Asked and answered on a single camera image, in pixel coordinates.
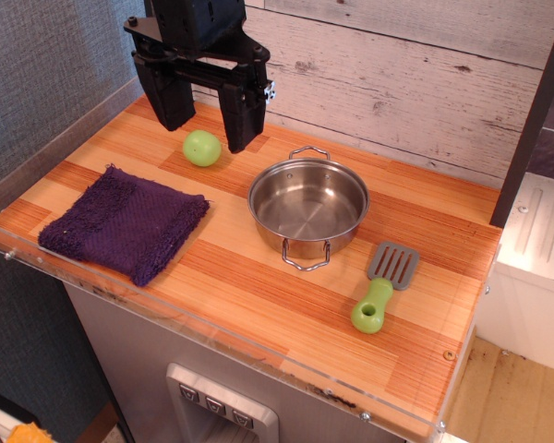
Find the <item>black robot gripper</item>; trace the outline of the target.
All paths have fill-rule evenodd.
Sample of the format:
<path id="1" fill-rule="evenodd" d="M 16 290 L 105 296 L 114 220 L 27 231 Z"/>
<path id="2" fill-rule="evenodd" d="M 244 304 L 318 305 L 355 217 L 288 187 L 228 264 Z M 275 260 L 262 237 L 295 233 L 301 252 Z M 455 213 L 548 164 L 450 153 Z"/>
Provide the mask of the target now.
<path id="1" fill-rule="evenodd" d="M 130 17 L 125 31 L 159 43 L 169 58 L 196 61 L 210 58 L 234 62 L 218 90 L 228 149 L 243 151 L 264 128 L 267 103 L 275 98 L 275 84 L 267 79 L 267 48 L 248 37 L 243 1 L 152 1 L 145 18 Z M 140 84 L 161 125 L 175 131 L 196 111 L 191 83 L 167 64 L 134 58 Z"/>

